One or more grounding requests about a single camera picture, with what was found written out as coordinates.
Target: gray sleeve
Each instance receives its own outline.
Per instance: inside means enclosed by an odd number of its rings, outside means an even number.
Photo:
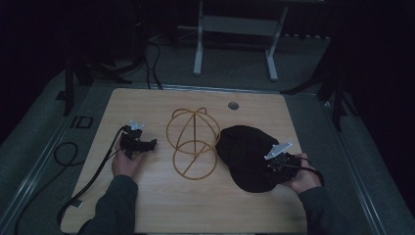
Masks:
[[[137,184],[126,175],[116,176],[95,207],[95,216],[83,234],[134,234]]]
[[[306,190],[299,198],[305,210],[308,234],[353,234],[349,221],[333,204],[326,188]]]

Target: hand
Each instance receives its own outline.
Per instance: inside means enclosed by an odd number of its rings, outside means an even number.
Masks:
[[[296,155],[296,157],[301,158],[300,160],[302,167],[315,169],[313,166],[310,165],[309,161],[307,161],[308,156],[306,153]],[[317,174],[305,169],[300,169],[296,178],[287,181],[283,184],[293,189],[293,191],[297,194],[300,194],[310,188],[321,187],[321,182]]]
[[[120,174],[127,175],[131,178],[137,174],[139,166],[143,158],[147,156],[147,153],[140,153],[139,155],[133,155],[129,159],[121,150],[120,139],[116,141],[115,145],[115,157],[113,159],[113,175],[117,176]]]

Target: cable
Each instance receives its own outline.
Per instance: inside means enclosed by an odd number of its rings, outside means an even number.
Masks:
[[[152,69],[150,69],[150,65],[149,65],[149,61],[147,59],[147,56],[144,59],[144,63],[145,63],[146,68],[147,68],[147,86],[148,86],[149,89],[151,89],[151,86],[150,86],[150,74],[151,74],[153,76],[153,78],[155,79],[155,81],[156,81],[158,89],[162,90],[161,83],[160,83],[159,79],[156,76],[156,64],[159,60],[161,50],[160,50],[160,47],[157,44],[155,44],[151,41],[149,41],[148,43],[158,49],[158,54],[157,54],[155,62],[153,63],[153,68]]]
[[[61,161],[59,161],[58,160],[58,157],[57,157],[57,152],[58,152],[58,150],[61,148],[61,147],[63,147],[63,146],[65,146],[65,145],[72,145],[73,147],[74,147],[74,153],[73,153],[73,156],[72,156],[72,158],[70,159],[70,161],[69,161],[69,163],[67,163],[67,164],[64,164],[64,163],[62,163]],[[54,155],[54,159],[55,159],[55,161],[57,161],[57,163],[59,164],[59,165],[63,165],[64,166],[64,168],[62,168],[54,177],[52,177],[42,188],[40,188],[39,189],[39,191],[37,191],[36,192],[36,194],[34,194],[34,196],[27,202],[27,204],[24,206],[24,208],[22,209],[22,211],[21,211],[21,213],[19,214],[19,216],[18,216],[18,218],[17,218],[17,220],[16,220],[16,223],[15,223],[15,235],[18,235],[19,234],[19,224],[20,224],[20,222],[21,222],[21,220],[22,220],[22,217],[23,217],[23,214],[25,213],[25,211],[28,209],[28,207],[30,206],[30,204],[37,198],[37,196],[39,196],[40,195],[40,193],[42,193],[43,192],[43,190],[45,190],[50,184],[52,184],[52,182],[54,182],[68,167],[70,167],[70,166],[75,166],[75,165],[81,165],[81,164],[83,164],[83,162],[80,162],[80,163],[77,163],[77,164],[73,164],[73,161],[75,160],[75,158],[76,158],[76,156],[77,156],[77,153],[78,153],[78,147],[77,147],[77,145],[75,144],[75,143],[73,143],[73,142],[65,142],[65,143],[62,143],[62,144],[60,144],[58,147],[56,147],[56,149],[55,149],[55,151],[54,151],[54,153],[53,153],[53,155]]]
[[[110,149],[108,150],[107,154],[104,156],[103,161],[101,162],[100,166],[98,167],[97,171],[95,172],[95,174],[92,176],[92,178],[89,180],[89,182],[75,195],[73,196],[71,199],[69,199],[64,206],[61,208],[61,210],[58,212],[57,215],[57,222],[59,224],[59,226],[61,226],[62,220],[64,218],[64,214],[67,211],[67,208],[72,205],[73,202],[75,202],[80,196],[82,196],[82,194],[84,194],[86,192],[86,190],[88,190],[91,185],[95,182],[95,180],[97,179],[98,175],[101,173],[101,170],[104,168],[106,162],[113,156],[115,155],[118,151],[121,151],[121,149],[117,150],[115,153],[111,154],[112,149],[114,147],[114,144],[116,142],[116,140],[118,139],[119,134],[121,133],[121,131],[124,130],[124,127],[120,128],[118,130],[118,132],[116,133],[113,143],[110,146]]]
[[[320,171],[316,170],[316,169],[312,169],[312,168],[304,167],[304,166],[290,165],[290,164],[278,164],[278,166],[284,166],[284,167],[294,168],[294,169],[297,169],[297,170],[304,169],[304,170],[311,171],[311,172],[315,173],[318,176],[318,178],[320,179],[321,185],[324,186],[324,177],[323,177],[323,174]]]

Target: table surface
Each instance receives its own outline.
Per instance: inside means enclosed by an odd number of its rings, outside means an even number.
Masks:
[[[228,107],[239,104],[238,110]],[[172,119],[178,109],[196,111],[206,108],[208,116],[192,118],[183,113]],[[291,154],[301,152],[285,99],[276,94],[227,93],[174,90],[116,89],[107,105],[90,152],[75,186],[81,190],[97,170],[116,132],[134,119],[145,124],[142,141],[158,139],[154,152],[143,161],[135,180],[139,185],[136,203],[137,233],[276,233],[305,232],[302,204],[289,188],[277,185],[266,193],[248,193],[232,180],[228,167],[215,153],[207,151],[189,164],[194,156],[178,153],[169,144],[186,140],[205,141],[214,146],[218,129],[236,124],[259,128],[280,141],[292,142]],[[109,160],[96,182],[79,200],[80,208],[69,207],[61,228],[77,232],[92,218],[95,205],[110,185],[113,175]],[[176,171],[189,170],[183,177]]]

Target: white table leg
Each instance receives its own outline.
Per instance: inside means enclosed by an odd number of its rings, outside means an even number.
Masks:
[[[288,7],[285,7],[281,14],[280,21],[275,26],[275,32],[273,35],[272,45],[269,49],[265,50],[265,58],[266,58],[266,63],[268,64],[269,78],[272,81],[278,80],[277,70],[275,68],[275,62],[274,62],[273,56],[274,56],[275,48],[277,47],[278,39],[280,38],[280,35],[281,35],[281,29],[283,28],[284,20],[287,16],[287,12],[288,12]]]
[[[203,45],[203,19],[204,19],[204,1],[199,1],[199,26],[198,26],[198,48],[196,49],[195,66],[193,68],[193,75],[200,75],[202,72],[202,58],[204,55]]]

